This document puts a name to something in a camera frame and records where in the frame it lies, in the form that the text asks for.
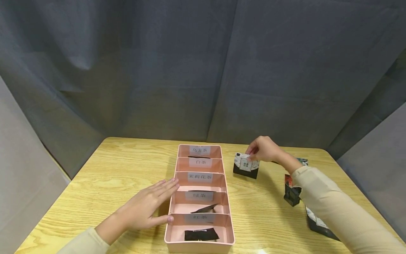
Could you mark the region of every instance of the beige sleeve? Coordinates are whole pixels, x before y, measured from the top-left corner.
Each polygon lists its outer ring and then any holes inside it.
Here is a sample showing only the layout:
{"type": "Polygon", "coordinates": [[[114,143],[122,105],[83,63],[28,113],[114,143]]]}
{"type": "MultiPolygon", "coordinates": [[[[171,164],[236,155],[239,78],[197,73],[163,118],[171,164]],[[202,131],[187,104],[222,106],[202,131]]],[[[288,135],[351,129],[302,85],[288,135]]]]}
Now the beige sleeve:
{"type": "Polygon", "coordinates": [[[352,253],[406,253],[389,231],[317,168],[301,167],[292,178],[302,188],[302,201],[352,253]]]}
{"type": "Polygon", "coordinates": [[[68,242],[57,254],[105,254],[109,247],[94,228],[88,228],[68,242]]]}

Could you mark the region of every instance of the white label on package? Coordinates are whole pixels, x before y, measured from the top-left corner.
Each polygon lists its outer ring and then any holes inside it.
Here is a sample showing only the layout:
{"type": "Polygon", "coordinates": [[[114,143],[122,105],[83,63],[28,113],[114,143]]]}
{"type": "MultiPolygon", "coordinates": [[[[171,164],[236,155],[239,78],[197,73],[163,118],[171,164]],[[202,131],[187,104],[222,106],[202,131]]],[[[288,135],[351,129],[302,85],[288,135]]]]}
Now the white label on package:
{"type": "Polygon", "coordinates": [[[191,145],[189,148],[190,155],[210,155],[209,145],[191,145]]]}
{"type": "Polygon", "coordinates": [[[328,226],[324,223],[324,221],[322,221],[319,217],[317,217],[316,215],[314,215],[314,213],[309,209],[309,208],[307,208],[306,207],[306,213],[307,213],[307,216],[311,219],[311,220],[313,220],[314,222],[316,222],[316,225],[317,226],[320,226],[320,227],[323,227],[323,228],[327,228],[328,229],[328,226]]]}
{"type": "Polygon", "coordinates": [[[214,223],[214,219],[216,218],[215,213],[191,213],[185,214],[185,223],[214,223]]]}
{"type": "Polygon", "coordinates": [[[189,167],[212,167],[212,159],[189,158],[189,167]]]}
{"type": "Polygon", "coordinates": [[[213,201],[214,191],[187,191],[186,200],[213,201]]]}
{"type": "Polygon", "coordinates": [[[251,172],[252,162],[247,159],[241,158],[240,169],[251,172]]]}
{"type": "Polygon", "coordinates": [[[319,217],[316,217],[316,225],[323,227],[323,228],[328,228],[328,226],[322,221],[319,217]]]}
{"type": "Polygon", "coordinates": [[[188,172],[188,182],[212,182],[213,174],[188,172]]]}

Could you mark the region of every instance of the pink organizer tray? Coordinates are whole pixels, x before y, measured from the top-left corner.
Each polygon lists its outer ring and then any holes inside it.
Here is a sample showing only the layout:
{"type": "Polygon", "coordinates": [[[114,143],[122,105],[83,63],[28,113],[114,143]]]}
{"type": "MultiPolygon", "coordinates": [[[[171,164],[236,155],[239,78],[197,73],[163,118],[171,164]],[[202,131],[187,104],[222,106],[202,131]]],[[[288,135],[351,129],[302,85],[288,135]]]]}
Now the pink organizer tray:
{"type": "Polygon", "coordinates": [[[235,243],[227,182],[219,145],[179,145],[175,167],[179,189],[171,197],[169,214],[174,222],[165,230],[171,253],[226,254],[235,243]],[[217,204],[204,213],[193,213],[217,204]],[[186,230],[213,228],[213,241],[185,241],[186,230]]]}

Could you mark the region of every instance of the right hand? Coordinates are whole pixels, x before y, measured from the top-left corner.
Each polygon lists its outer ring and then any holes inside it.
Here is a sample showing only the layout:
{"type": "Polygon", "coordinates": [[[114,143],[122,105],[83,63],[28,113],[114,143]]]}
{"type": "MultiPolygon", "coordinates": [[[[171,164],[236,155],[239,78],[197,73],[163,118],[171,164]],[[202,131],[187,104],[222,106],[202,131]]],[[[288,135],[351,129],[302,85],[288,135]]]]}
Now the right hand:
{"type": "Polygon", "coordinates": [[[270,137],[259,136],[248,146],[245,153],[250,155],[252,161],[278,162],[285,151],[275,144],[270,137]]]}

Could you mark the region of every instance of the left hand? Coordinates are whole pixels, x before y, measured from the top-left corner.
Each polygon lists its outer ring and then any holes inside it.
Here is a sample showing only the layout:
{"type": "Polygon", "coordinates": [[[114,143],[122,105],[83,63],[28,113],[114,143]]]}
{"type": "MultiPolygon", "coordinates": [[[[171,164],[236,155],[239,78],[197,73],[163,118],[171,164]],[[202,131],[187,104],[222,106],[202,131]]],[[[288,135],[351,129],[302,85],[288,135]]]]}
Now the left hand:
{"type": "Polygon", "coordinates": [[[96,228],[97,234],[111,245],[125,231],[152,228],[173,221],[173,217],[163,215],[153,217],[155,210],[179,188],[177,179],[161,180],[142,189],[122,207],[107,217],[96,228]]]}
{"type": "Polygon", "coordinates": [[[172,222],[173,217],[163,215],[153,217],[155,210],[179,188],[177,179],[161,180],[148,188],[142,189],[127,203],[120,207],[118,214],[127,225],[127,230],[152,228],[172,222]]]}

